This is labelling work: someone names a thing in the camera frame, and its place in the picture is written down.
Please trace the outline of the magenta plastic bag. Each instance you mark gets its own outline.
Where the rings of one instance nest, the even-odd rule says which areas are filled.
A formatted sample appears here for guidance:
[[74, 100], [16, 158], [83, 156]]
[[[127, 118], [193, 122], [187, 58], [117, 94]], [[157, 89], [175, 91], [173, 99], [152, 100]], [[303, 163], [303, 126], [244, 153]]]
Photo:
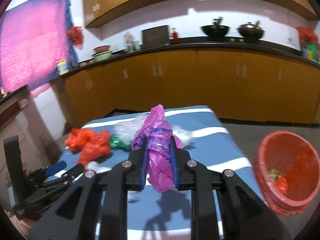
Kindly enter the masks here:
[[175, 184], [171, 168], [171, 138], [173, 131], [165, 118], [164, 108], [161, 104], [153, 107], [144, 120], [141, 128], [135, 133], [131, 144], [132, 150], [143, 147], [146, 143], [146, 174], [148, 182], [158, 192], [162, 193], [172, 189]]

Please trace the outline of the wooden lower kitchen cabinets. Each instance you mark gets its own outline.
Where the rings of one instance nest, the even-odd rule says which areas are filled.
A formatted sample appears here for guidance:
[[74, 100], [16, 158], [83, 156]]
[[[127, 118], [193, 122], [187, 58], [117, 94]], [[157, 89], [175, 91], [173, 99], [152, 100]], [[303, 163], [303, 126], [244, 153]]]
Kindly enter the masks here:
[[119, 110], [205, 105], [222, 119], [319, 123], [319, 65], [268, 50], [187, 46], [140, 52], [61, 77], [77, 125]]

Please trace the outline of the clear jar on counter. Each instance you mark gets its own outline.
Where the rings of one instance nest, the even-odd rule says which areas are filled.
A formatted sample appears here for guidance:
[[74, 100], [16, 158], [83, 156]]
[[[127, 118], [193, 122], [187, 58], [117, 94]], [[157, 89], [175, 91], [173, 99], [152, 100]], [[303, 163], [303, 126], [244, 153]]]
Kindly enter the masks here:
[[135, 49], [135, 37], [130, 32], [127, 32], [123, 35], [123, 40], [124, 40], [124, 44], [126, 47], [126, 51], [128, 53], [136, 50]]

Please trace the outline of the red hanging plastic bag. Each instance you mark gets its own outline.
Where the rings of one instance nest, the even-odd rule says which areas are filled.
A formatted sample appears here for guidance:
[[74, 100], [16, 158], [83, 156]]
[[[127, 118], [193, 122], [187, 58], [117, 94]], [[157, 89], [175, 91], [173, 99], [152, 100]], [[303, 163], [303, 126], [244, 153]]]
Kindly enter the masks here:
[[67, 36], [71, 40], [72, 44], [79, 50], [83, 49], [84, 36], [82, 33], [82, 27], [71, 27], [67, 31]]

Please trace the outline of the orange plastic bag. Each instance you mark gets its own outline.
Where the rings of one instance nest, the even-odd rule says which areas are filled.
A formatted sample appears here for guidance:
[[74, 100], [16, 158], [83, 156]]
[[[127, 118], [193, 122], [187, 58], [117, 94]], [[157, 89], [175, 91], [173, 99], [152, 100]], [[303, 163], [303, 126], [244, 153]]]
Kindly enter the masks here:
[[97, 133], [90, 128], [73, 128], [65, 145], [72, 153], [80, 153], [77, 163], [86, 167], [98, 158], [111, 155], [110, 136], [111, 134], [107, 130]]

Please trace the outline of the lidded dark wok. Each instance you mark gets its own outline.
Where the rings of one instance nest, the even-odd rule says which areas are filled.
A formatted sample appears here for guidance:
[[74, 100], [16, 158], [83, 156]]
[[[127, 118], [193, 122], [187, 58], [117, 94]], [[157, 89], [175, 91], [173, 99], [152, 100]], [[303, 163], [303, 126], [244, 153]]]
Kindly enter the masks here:
[[264, 29], [260, 26], [260, 21], [255, 23], [247, 22], [238, 26], [238, 33], [245, 39], [249, 40], [259, 40], [264, 35]]

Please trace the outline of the dark cutting board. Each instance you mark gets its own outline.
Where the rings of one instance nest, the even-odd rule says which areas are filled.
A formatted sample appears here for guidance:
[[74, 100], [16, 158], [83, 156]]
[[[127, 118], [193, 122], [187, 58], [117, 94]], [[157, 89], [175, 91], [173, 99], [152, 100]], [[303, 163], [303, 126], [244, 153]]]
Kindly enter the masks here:
[[170, 44], [169, 26], [161, 25], [143, 30], [142, 43], [143, 49]]

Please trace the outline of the clear bubble wrap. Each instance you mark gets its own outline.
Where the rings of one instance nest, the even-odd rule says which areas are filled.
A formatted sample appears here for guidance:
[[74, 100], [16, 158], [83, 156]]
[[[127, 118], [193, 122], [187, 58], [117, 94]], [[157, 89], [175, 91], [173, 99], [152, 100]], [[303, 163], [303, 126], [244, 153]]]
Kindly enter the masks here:
[[178, 148], [185, 148], [191, 145], [194, 141], [193, 133], [178, 125], [172, 127], [172, 135], [175, 138]]

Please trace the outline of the red bottle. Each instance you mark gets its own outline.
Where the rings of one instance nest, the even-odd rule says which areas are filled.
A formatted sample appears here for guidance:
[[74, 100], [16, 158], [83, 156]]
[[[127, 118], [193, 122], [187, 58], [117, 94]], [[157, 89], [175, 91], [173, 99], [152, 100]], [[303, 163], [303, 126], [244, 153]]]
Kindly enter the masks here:
[[176, 28], [172, 28], [172, 43], [179, 44], [178, 33], [176, 31]]

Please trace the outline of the stacked basins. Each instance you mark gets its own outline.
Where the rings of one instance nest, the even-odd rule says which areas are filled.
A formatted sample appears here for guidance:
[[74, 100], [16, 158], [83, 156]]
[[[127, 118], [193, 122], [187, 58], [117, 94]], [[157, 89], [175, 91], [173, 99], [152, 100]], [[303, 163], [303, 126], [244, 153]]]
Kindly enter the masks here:
[[109, 59], [112, 55], [112, 51], [110, 50], [110, 48], [111, 46], [109, 45], [94, 48], [94, 54], [92, 55], [92, 57], [95, 60], [95, 62], [100, 62]]

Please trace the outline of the clear plastic bag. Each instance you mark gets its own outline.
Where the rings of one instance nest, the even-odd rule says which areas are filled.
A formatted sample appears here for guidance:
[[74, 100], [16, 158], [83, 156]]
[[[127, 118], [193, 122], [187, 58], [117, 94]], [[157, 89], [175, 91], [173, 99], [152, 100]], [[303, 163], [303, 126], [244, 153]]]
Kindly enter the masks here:
[[135, 133], [141, 129], [147, 114], [139, 114], [130, 121], [122, 121], [114, 126], [115, 135], [126, 145], [131, 145]]

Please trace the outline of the red bag on counter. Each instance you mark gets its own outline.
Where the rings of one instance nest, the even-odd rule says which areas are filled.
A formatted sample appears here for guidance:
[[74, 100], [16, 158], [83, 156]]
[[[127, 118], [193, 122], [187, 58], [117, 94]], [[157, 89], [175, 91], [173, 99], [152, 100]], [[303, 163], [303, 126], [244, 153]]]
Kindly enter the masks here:
[[305, 27], [297, 27], [296, 30], [298, 31], [298, 36], [300, 39], [312, 43], [318, 42], [318, 36], [312, 29]]

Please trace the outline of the green vegetable scrap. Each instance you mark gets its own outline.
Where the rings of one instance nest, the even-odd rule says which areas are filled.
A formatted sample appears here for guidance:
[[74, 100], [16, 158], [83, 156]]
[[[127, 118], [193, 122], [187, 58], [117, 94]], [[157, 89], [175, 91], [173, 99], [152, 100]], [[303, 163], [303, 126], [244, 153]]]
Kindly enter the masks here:
[[281, 175], [281, 172], [276, 168], [268, 170], [268, 176], [274, 183], [278, 180], [278, 177], [280, 175]]

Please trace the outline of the colourful can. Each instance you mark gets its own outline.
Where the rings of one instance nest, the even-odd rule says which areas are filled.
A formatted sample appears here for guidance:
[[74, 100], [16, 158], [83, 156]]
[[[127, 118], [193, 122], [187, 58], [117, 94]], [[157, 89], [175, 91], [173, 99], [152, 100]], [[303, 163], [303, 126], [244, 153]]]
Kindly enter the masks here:
[[57, 66], [58, 74], [60, 76], [69, 72], [69, 65], [66, 59], [63, 59], [60, 62], [58, 62], [56, 66]]

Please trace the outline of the green plastic bag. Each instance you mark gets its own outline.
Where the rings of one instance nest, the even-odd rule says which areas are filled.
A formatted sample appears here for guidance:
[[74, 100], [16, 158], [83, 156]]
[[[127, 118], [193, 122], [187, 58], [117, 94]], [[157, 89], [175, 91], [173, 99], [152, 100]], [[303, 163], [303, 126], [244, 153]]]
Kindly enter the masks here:
[[108, 142], [111, 149], [131, 151], [131, 144], [126, 144], [115, 134], [110, 136]]

